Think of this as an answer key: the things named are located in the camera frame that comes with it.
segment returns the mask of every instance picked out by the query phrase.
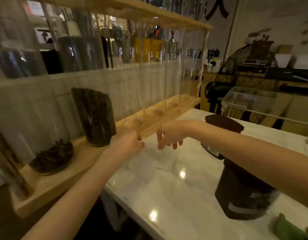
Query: dark jar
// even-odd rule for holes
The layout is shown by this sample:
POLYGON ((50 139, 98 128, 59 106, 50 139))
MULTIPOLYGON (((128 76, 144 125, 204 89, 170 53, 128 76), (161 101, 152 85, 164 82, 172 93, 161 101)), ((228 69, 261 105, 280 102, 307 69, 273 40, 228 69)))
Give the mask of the dark jar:
POLYGON ((87 88, 72 88, 72 97, 86 140, 94 147, 108 145, 116 134, 108 94, 87 88))
POLYGON ((217 185, 215 197, 228 218, 252 220, 263 216, 279 191, 229 159, 217 185))

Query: marble surface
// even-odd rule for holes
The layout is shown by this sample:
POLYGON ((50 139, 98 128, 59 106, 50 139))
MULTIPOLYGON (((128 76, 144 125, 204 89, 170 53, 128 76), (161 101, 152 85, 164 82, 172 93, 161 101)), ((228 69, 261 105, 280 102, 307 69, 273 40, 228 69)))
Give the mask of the marble surface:
MULTIPOLYGON (((178 119, 204 121, 209 114, 191 109, 178 119)), ((245 127, 242 134, 308 155, 303 136, 237 121, 245 127)), ((192 138, 177 150, 158 150, 156 134, 144 142, 145 149, 112 176, 106 190, 155 239, 277 239, 270 225, 279 213, 302 229, 308 226, 308 208, 284 194, 259 219, 227 218, 214 196, 223 161, 192 138)))

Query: white wall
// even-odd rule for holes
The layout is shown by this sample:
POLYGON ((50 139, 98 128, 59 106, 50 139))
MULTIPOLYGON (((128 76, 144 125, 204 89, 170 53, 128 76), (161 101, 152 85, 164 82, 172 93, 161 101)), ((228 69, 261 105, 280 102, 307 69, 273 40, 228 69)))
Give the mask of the white wall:
POLYGON ((308 44, 301 45, 308 41, 308 34, 302 34, 308 30, 308 0, 240 0, 236 18, 230 54, 245 45, 249 33, 264 28, 272 29, 265 33, 274 41, 272 50, 292 44, 292 54, 308 54, 308 44))

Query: jar of tea leaves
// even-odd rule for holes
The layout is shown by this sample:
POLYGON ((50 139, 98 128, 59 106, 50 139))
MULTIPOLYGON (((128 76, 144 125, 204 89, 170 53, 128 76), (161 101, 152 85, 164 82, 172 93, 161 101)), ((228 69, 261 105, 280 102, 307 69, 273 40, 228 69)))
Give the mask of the jar of tea leaves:
POLYGON ((42 174, 68 166, 74 155, 68 129, 45 76, 0 86, 0 133, 23 163, 42 174))
POLYGON ((116 134, 112 103, 106 93, 87 88, 72 88, 72 97, 89 144, 103 147, 116 134))

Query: poster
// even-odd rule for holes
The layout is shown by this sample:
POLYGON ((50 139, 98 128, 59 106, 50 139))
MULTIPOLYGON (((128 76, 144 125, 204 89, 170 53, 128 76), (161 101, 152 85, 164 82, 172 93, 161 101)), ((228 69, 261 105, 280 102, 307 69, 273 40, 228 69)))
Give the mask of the poster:
MULTIPOLYGON (((209 23, 214 27, 213 30, 210 31, 207 48, 209 54, 215 54, 218 59, 224 59, 237 2, 238 0, 204 1, 203 13, 200 15, 200 21, 209 23)), ((189 40, 189 57, 193 53, 197 55, 200 54, 203 47, 203 40, 204 32, 200 32, 198 37, 193 37, 189 40)))

